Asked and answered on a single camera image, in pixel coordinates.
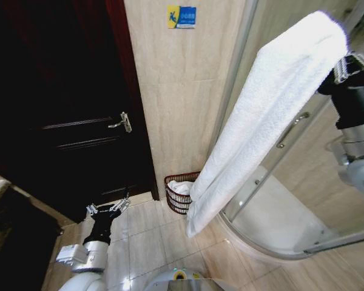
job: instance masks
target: wicker basket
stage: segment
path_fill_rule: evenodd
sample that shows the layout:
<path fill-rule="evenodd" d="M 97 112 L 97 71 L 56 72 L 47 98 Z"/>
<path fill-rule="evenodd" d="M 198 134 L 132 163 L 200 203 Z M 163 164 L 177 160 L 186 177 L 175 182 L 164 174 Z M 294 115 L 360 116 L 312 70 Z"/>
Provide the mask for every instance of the wicker basket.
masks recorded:
<path fill-rule="evenodd" d="M 189 205 L 192 200 L 190 198 L 190 195 L 181 195 L 175 193 L 167 184 L 172 180 L 175 180 L 176 182 L 194 182 L 198 178 L 199 174 L 200 172 L 193 172 L 165 177 L 164 186 L 166 187 L 167 204 L 174 212 L 177 212 L 179 214 L 186 214 L 189 210 Z"/>

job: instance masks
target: towel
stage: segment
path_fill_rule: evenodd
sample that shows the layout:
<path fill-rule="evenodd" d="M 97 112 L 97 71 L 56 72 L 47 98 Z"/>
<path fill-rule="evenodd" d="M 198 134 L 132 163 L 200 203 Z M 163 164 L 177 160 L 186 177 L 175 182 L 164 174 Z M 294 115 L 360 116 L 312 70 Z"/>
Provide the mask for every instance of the towel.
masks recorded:
<path fill-rule="evenodd" d="M 183 181 L 176 182 L 176 180 L 171 180 L 167 183 L 171 190 L 173 190 L 177 194 L 188 195 L 190 193 L 190 189 L 193 185 L 193 182 Z"/>
<path fill-rule="evenodd" d="M 190 190 L 192 237 L 241 189 L 348 49 L 341 27 L 314 12 L 257 53 L 234 109 Z"/>

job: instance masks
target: sign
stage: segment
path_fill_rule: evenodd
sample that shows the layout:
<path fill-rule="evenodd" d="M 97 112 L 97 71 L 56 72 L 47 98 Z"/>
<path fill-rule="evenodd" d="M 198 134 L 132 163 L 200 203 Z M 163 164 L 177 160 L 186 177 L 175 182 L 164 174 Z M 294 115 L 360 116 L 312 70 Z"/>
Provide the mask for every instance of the sign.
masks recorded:
<path fill-rule="evenodd" d="M 168 28 L 194 28 L 196 7 L 167 6 Z"/>

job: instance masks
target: wall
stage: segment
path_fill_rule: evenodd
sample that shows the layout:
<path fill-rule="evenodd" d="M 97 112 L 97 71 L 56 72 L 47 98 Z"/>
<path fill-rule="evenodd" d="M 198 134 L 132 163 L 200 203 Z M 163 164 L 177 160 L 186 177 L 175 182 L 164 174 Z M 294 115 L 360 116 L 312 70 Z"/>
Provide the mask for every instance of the wall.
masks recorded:
<path fill-rule="evenodd" d="M 195 29 L 167 29 L 167 5 L 197 7 Z M 125 0 L 160 196 L 167 175 L 207 158 L 245 0 Z"/>

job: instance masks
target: floor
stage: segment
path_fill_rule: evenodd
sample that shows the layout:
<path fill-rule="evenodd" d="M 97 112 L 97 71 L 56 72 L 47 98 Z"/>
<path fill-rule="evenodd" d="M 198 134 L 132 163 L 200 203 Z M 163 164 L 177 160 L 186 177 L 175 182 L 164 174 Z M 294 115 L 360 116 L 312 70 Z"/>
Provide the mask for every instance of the floor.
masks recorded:
<path fill-rule="evenodd" d="M 154 276 L 174 267 L 223 279 L 242 291 L 364 291 L 364 242 L 303 261 L 267 263 L 236 249 L 214 222 L 189 239 L 185 216 L 171 211 L 166 200 L 152 201 L 148 194 L 135 197 L 134 205 L 112 225 L 104 274 L 110 291 L 143 291 Z M 91 218 L 65 227 L 57 239 L 43 290 L 56 291 L 71 277 L 69 267 L 55 263 L 56 253 L 61 246 L 80 243 L 91 228 Z"/>

